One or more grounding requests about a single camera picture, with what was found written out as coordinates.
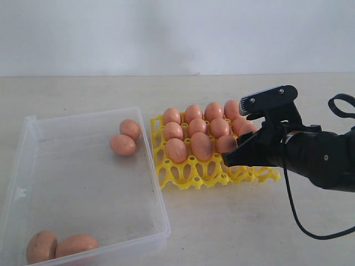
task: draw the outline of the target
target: white wall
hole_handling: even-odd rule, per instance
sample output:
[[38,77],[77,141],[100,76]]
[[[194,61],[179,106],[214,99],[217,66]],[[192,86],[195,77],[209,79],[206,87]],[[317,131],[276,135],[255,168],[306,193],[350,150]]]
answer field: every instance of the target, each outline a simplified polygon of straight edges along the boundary
[[355,71],[354,47],[354,0],[0,0],[0,76]]

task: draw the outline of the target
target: egg tray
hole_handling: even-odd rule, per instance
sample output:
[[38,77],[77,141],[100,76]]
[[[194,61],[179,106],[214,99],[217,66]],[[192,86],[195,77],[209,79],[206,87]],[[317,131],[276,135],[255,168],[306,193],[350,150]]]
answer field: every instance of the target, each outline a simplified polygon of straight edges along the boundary
[[202,185],[206,187],[213,187],[218,182],[226,185],[229,182],[238,184],[243,180],[253,182],[258,180],[259,183],[266,181],[268,178],[278,181],[280,179],[280,172],[272,167],[248,167],[248,166],[232,166],[226,167],[220,153],[216,152],[215,141],[216,139],[210,134],[209,122],[206,121],[210,140],[213,144],[213,154],[207,161],[200,161],[193,155],[191,150],[190,138],[188,136],[187,123],[184,122],[184,113],[181,112],[182,124],[181,127],[184,131],[184,143],[189,151],[187,160],[183,163],[174,163],[167,158],[164,146],[166,140],[163,136],[164,124],[163,116],[159,115],[150,120],[151,128],[151,141],[153,148],[153,159],[155,164],[155,171],[159,178],[159,185],[161,188],[168,182],[172,182],[180,189],[188,189],[194,186],[200,189]]

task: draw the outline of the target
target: white table surface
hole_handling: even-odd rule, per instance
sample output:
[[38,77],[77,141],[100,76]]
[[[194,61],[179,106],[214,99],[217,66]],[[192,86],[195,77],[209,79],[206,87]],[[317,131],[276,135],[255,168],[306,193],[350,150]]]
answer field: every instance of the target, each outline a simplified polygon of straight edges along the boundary
[[[170,106],[184,110],[224,103],[274,85],[298,89],[296,105],[306,125],[339,134],[354,125],[333,115],[327,101],[355,94],[355,74],[290,74],[188,77],[0,78],[0,203],[25,116],[58,117],[137,105],[149,119]],[[301,222],[317,234],[355,224],[355,195],[325,191],[290,174]],[[317,241],[296,226],[285,182],[163,189],[171,223],[167,248],[121,265],[353,265],[355,234]]]

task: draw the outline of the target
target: clear plastic container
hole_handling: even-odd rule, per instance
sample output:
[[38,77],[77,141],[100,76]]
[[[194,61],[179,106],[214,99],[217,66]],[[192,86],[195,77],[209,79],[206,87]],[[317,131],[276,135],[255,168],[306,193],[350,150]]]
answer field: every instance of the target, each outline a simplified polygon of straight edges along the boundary
[[[142,128],[136,153],[109,146],[123,119]],[[170,235],[139,108],[37,120],[27,117],[0,223],[0,265],[23,266],[30,238],[94,236],[100,248],[33,265],[112,266],[162,250]]]

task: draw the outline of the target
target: brown egg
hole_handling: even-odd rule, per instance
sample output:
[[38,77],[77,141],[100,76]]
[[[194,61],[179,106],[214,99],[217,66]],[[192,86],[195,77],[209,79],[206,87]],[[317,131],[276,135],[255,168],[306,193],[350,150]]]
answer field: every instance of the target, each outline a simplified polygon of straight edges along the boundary
[[185,110],[185,123],[191,123],[191,121],[193,121],[193,119],[195,118],[201,118],[202,119],[203,115],[202,115],[202,110],[201,107],[197,104],[192,104],[189,107],[186,108]]
[[111,138],[110,147],[117,154],[127,156],[135,152],[136,144],[131,137],[118,134]]
[[63,240],[55,251],[55,257],[60,258],[99,247],[95,238],[88,234],[76,234]]
[[181,115],[177,108],[170,107],[163,114],[163,123],[166,125],[169,122],[176,122],[181,125]]
[[26,258],[28,264],[45,262],[55,258],[58,242],[52,231],[40,231],[28,242]]
[[120,124],[120,133],[137,140],[140,135],[140,127],[133,119],[125,119]]
[[231,136],[221,136],[216,140],[216,149],[220,154],[230,152],[237,148],[237,140]]
[[240,135],[241,128],[246,124],[252,124],[252,121],[246,120],[245,117],[237,118],[232,122],[232,131],[237,136]]
[[170,139],[165,144],[166,156],[174,163],[182,163],[189,156],[185,143],[179,139]]
[[242,116],[239,114],[239,102],[236,100],[227,101],[224,105],[224,114],[231,121],[241,118]]
[[192,137],[196,132],[202,132],[207,134],[207,125],[205,120],[201,118],[195,118],[190,122],[189,127],[187,128],[189,136]]
[[213,145],[206,134],[196,132],[191,138],[191,149],[199,160],[207,161],[212,156]]
[[253,134],[254,134],[256,131],[258,131],[256,125],[254,125],[254,124],[246,124],[240,129],[239,136],[247,134],[249,132],[253,132]]
[[230,126],[223,118],[216,118],[210,123],[210,132],[213,137],[218,139],[221,136],[229,135]]
[[208,104],[205,109],[205,119],[212,122],[215,118],[223,118],[223,107],[219,103],[213,102]]
[[175,122],[169,122],[164,126],[163,135],[165,140],[180,139],[184,140],[184,131],[182,127]]

